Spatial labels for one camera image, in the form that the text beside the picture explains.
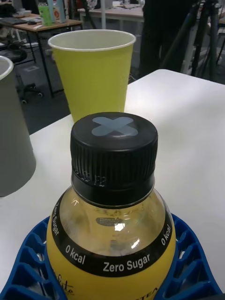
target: black label band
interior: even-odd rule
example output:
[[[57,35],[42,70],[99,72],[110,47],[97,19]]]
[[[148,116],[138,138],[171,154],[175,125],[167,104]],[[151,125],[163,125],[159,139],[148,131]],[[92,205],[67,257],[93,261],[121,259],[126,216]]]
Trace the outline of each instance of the black label band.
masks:
[[[65,232],[60,220],[60,203],[52,213],[52,235],[60,252],[74,266],[88,273],[104,277],[123,277],[138,273],[155,263],[169,245],[173,225],[172,217],[165,204],[165,222],[157,238],[146,248],[124,256],[105,256],[90,252],[76,243]]]

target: green bottle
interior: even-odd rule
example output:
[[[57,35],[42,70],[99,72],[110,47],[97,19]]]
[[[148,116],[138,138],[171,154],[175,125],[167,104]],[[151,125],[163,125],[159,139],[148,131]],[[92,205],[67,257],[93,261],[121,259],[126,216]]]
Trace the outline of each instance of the green bottle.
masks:
[[[39,0],[38,9],[39,9],[40,17],[42,19],[42,25],[45,26],[52,25],[50,8],[48,6],[47,0]]]

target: cup rim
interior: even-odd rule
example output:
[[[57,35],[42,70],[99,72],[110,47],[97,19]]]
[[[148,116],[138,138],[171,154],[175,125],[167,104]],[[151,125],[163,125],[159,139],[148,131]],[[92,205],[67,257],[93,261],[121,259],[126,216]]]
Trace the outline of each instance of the cup rim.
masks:
[[[6,70],[5,72],[3,72],[2,74],[0,74],[0,80],[2,80],[2,79],[4,79],[7,75],[9,75],[9,74],[12,72],[12,70],[13,70],[13,68],[14,68],[14,64],[13,64],[13,62],[12,62],[9,58],[7,58],[7,57],[5,57],[5,56],[1,56],[1,55],[0,55],[0,60],[5,60],[5,61],[7,61],[7,63],[8,63],[8,68],[7,68],[7,70]]]
[[[66,47],[60,47],[57,45],[53,44],[53,40],[54,38],[61,36],[61,35],[72,35],[75,34],[76,32],[81,32],[81,31],[107,31],[107,32],[119,32],[119,33],[123,33],[124,35],[129,35],[132,40],[129,43],[123,44],[123,45],[119,45],[119,46],[113,46],[113,47],[107,47],[107,48],[95,48],[95,49],[78,49],[78,48],[66,48]],[[51,37],[48,40],[48,44],[50,47],[54,48],[54,49],[58,49],[58,50],[64,50],[64,51],[74,51],[74,52],[99,52],[99,51],[109,51],[109,50],[115,50],[115,49],[120,49],[120,48],[125,48],[128,47],[132,44],[134,44],[136,41],[136,37],[129,32],[125,32],[125,31],[120,31],[120,30],[108,30],[108,29],[87,29],[87,30],[78,30],[78,31],[70,31],[70,32],[64,32],[64,33],[60,33],[57,34],[54,37]]]

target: chair base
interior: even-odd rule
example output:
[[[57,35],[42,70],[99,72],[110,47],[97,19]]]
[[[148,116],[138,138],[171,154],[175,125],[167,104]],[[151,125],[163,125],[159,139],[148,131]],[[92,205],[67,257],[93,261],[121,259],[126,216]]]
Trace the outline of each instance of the chair base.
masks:
[[[26,98],[27,92],[38,94],[39,97],[41,97],[41,98],[44,96],[44,94],[41,92],[41,90],[37,89],[35,83],[25,85],[22,88],[17,87],[16,90],[17,90],[17,92],[19,94],[19,98],[23,104],[27,104],[29,102]]]

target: blue plastic holder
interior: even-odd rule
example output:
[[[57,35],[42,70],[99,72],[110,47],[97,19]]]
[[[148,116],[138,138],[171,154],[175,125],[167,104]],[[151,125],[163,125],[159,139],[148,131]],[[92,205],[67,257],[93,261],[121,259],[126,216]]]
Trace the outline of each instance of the blue plastic holder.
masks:
[[[176,251],[155,300],[196,300],[221,294],[202,246],[190,227],[173,215]],[[46,252],[49,218],[27,235],[16,257],[0,300],[66,300]]]

